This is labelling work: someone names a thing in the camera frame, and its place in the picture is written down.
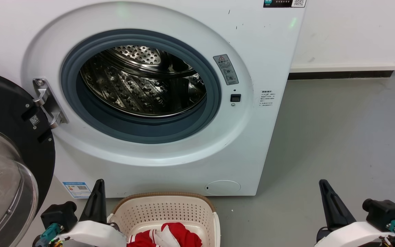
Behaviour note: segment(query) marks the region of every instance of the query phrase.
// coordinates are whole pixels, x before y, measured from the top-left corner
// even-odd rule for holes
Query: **screw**
[[[44,85],[44,80],[42,80],[42,79],[37,79],[37,80],[35,80],[36,81],[36,84],[38,85],[38,86],[43,86]]]

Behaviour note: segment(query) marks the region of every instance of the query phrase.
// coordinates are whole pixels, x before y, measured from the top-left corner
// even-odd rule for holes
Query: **open washing machine door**
[[[0,246],[24,236],[47,195],[55,145],[42,108],[0,77]]]

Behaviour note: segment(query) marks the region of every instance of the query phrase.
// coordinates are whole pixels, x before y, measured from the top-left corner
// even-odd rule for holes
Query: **gray rubber seal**
[[[95,54],[123,44],[157,48],[182,59],[199,73],[207,90],[206,97],[184,114],[157,119],[131,116],[100,102],[83,82],[80,68]],[[199,52],[180,40],[147,30],[112,30],[86,39],[67,56],[61,84],[68,103],[85,122],[129,142],[166,143],[191,136],[210,123],[221,101],[217,74]]]

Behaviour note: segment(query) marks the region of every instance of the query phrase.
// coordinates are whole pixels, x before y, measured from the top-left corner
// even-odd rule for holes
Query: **black sticker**
[[[306,0],[264,0],[263,8],[304,8]]]

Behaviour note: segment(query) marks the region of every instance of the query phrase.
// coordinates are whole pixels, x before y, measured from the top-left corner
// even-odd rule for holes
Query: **black baseboard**
[[[388,78],[394,70],[378,71],[336,71],[336,72],[303,72],[289,73],[288,80],[318,80],[347,78]]]

